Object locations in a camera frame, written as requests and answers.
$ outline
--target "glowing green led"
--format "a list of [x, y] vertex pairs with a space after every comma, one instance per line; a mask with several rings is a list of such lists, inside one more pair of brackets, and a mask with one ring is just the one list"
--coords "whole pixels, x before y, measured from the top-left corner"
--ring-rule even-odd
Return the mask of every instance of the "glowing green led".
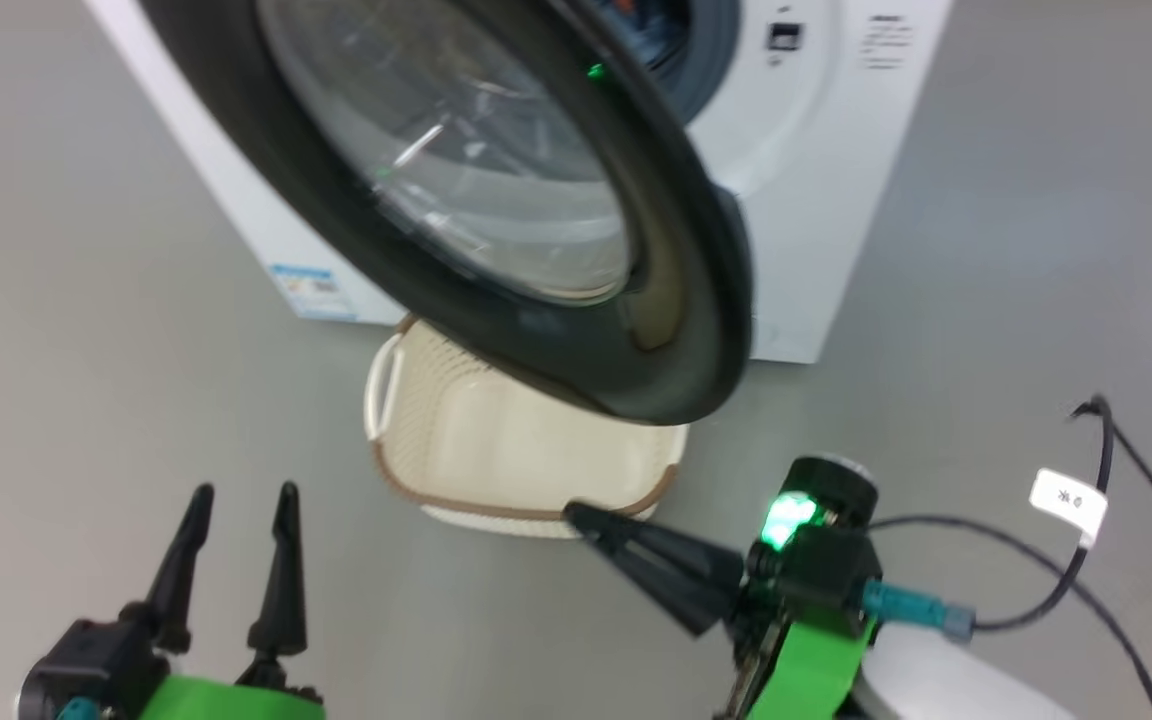
[[763, 541], [781, 550], [790, 541], [799, 525], [810, 523], [817, 515], [817, 503], [801, 492], [787, 492], [778, 497], [763, 521]]

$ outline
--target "white basket handle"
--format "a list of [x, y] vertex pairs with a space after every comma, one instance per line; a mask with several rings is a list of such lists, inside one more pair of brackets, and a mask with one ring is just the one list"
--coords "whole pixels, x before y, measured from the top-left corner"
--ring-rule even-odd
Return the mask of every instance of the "white basket handle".
[[[403, 366], [403, 351], [397, 347], [402, 341], [401, 333], [385, 341], [380, 350], [371, 359], [371, 369], [367, 370], [367, 387], [364, 393], [364, 406], [362, 407], [362, 424], [367, 432], [369, 441], [374, 442], [377, 438], [389, 426], [389, 415], [394, 407], [394, 396], [397, 393], [397, 376]], [[380, 386], [385, 384], [384, 395]]]

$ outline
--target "cable label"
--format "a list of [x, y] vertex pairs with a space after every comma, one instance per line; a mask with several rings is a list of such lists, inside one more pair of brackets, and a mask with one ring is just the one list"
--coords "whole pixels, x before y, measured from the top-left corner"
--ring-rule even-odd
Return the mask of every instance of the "cable label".
[[1034, 486], [1029, 491], [1029, 505], [1083, 530], [1078, 545], [1091, 548], [1111, 502], [1105, 493], [1083, 480], [1044, 468], [1038, 470]]

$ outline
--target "floor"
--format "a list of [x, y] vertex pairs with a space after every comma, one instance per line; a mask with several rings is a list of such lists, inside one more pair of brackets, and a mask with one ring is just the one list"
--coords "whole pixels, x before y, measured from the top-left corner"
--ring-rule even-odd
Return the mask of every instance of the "floor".
[[[0, 0], [0, 708], [76, 617], [147, 588], [218, 488], [189, 670], [247, 665], [279, 483], [306, 523], [333, 717], [708, 717], [728, 647], [691, 643], [581, 546], [425, 520], [361, 429], [381, 328], [291, 318], [78, 0]], [[753, 365], [696, 425], [659, 520], [744, 546], [790, 461], [870, 465], [882, 515], [958, 511], [1053, 555], [1039, 467], [1087, 477], [1093, 391], [1152, 458], [1152, 3], [960, 0], [826, 356]], [[1047, 591], [946, 530], [884, 537], [888, 578], [977, 602]], [[1152, 497], [1126, 462], [1085, 582], [1152, 667]], [[975, 651], [1081, 717], [1144, 717], [1075, 602]]]

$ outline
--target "open round door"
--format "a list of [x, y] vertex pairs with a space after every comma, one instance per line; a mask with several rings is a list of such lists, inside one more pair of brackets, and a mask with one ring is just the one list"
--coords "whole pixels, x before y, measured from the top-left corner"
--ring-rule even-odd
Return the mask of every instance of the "open round door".
[[736, 204], [605, 8], [142, 5], [271, 185], [467, 350], [628, 420], [689, 423], [735, 388], [751, 333]]

